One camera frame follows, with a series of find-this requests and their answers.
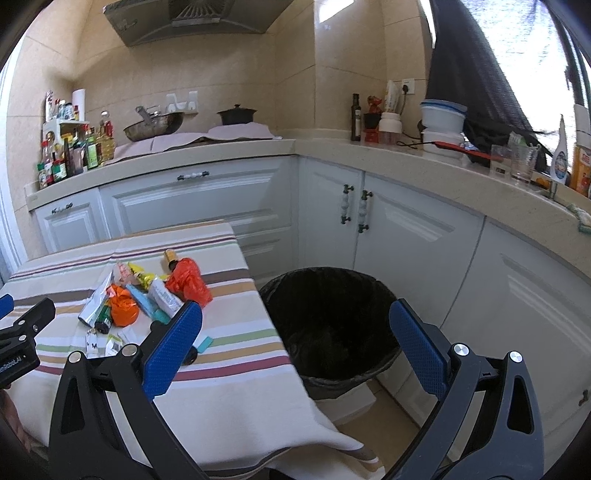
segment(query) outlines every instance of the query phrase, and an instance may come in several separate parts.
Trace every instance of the electrical outlet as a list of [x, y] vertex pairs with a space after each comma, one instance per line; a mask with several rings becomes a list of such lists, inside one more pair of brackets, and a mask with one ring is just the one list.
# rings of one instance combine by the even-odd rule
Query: electrical outlet
[[407, 95], [414, 95], [414, 79], [404, 79], [402, 85], [408, 87]]

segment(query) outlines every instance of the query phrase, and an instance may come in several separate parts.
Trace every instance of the dish soap bottle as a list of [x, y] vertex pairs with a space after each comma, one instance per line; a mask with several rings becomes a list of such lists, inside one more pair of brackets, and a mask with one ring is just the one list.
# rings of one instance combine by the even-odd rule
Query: dish soap bottle
[[569, 157], [566, 153], [566, 131], [564, 129], [563, 115], [560, 115], [559, 134], [558, 148], [556, 148], [550, 164], [550, 177], [552, 180], [564, 184], [566, 182], [567, 167], [569, 166]]

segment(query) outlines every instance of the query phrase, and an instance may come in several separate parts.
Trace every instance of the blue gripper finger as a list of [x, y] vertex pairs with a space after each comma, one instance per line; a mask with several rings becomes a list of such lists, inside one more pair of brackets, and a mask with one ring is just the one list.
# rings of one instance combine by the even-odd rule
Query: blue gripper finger
[[170, 322], [164, 338], [144, 364], [142, 387], [151, 401], [164, 395], [201, 331], [203, 313], [198, 303], [189, 301]]
[[0, 298], [0, 319], [14, 310], [14, 300], [10, 295], [4, 295]]
[[403, 299], [392, 304], [388, 317], [390, 329], [423, 389], [441, 401], [449, 388], [449, 358], [446, 359], [445, 350], [441, 351], [433, 341], [438, 339], [430, 338], [426, 330], [439, 336], [443, 334], [435, 326], [423, 323]]

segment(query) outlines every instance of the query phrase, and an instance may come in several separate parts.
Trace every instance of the white jar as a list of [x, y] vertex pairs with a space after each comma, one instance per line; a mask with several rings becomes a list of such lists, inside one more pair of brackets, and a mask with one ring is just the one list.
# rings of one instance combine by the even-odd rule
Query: white jar
[[384, 145], [396, 145], [402, 136], [402, 122], [397, 113], [384, 112], [379, 121], [379, 142]]

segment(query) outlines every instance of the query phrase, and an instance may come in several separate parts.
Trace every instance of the glass cup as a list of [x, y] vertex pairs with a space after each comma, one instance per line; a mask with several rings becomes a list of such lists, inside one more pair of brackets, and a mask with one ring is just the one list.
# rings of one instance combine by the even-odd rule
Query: glass cup
[[489, 176], [509, 180], [511, 178], [511, 163], [513, 151], [511, 147], [493, 145], [491, 148], [491, 172]]
[[511, 150], [511, 177], [519, 182], [529, 184], [534, 172], [535, 161], [538, 158], [538, 148], [515, 145], [511, 147]]

